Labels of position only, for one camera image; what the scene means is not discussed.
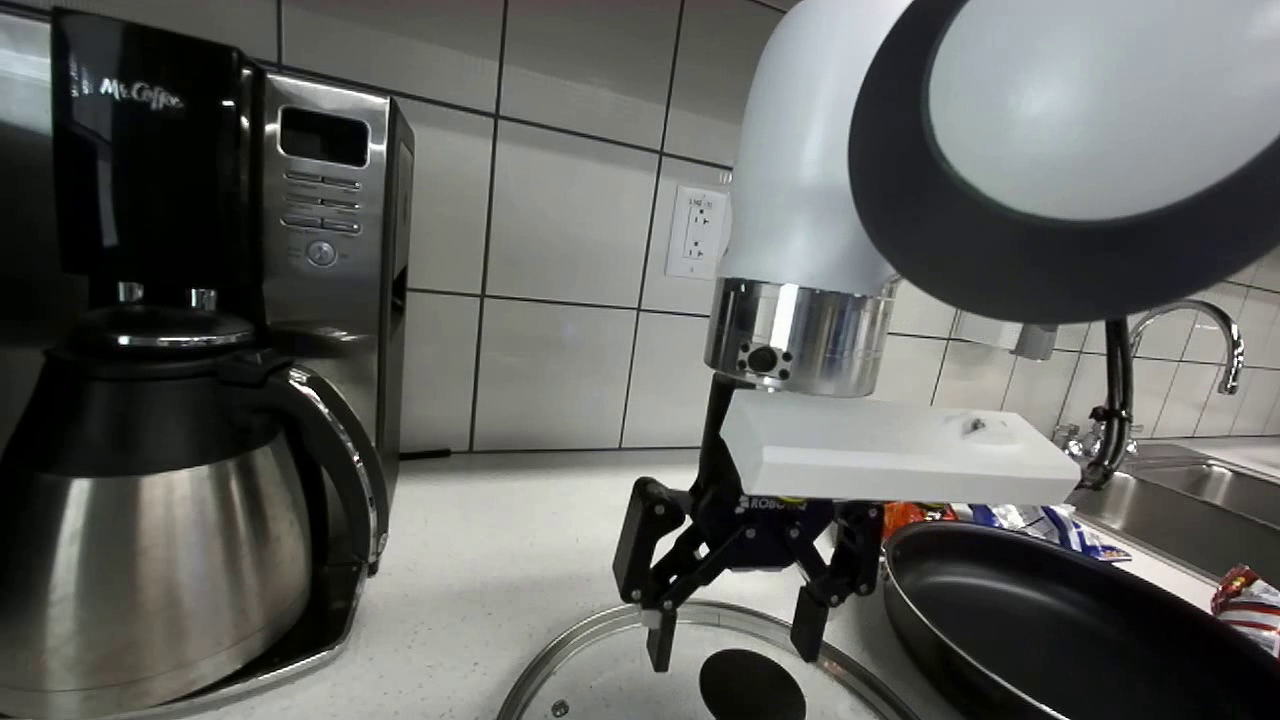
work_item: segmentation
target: white countertop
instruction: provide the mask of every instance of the white countertop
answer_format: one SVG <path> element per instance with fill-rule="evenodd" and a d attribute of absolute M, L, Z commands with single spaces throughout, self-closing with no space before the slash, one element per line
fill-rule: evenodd
<path fill-rule="evenodd" d="M 204 716 L 417 716 L 492 720 L 522 663 L 564 630 L 619 609 L 612 550 L 632 479 L 691 485 L 691 454 L 465 458 L 402 466 L 383 574 L 366 586 L 346 651 L 284 687 Z M 1175 582 L 1141 552 L 1145 574 Z M 798 574 L 723 577 L 698 600 L 792 616 Z M 1170 587 L 1198 604 L 1207 586 Z M 947 716 L 870 600 L 831 611 L 828 640 L 924 716 Z"/>

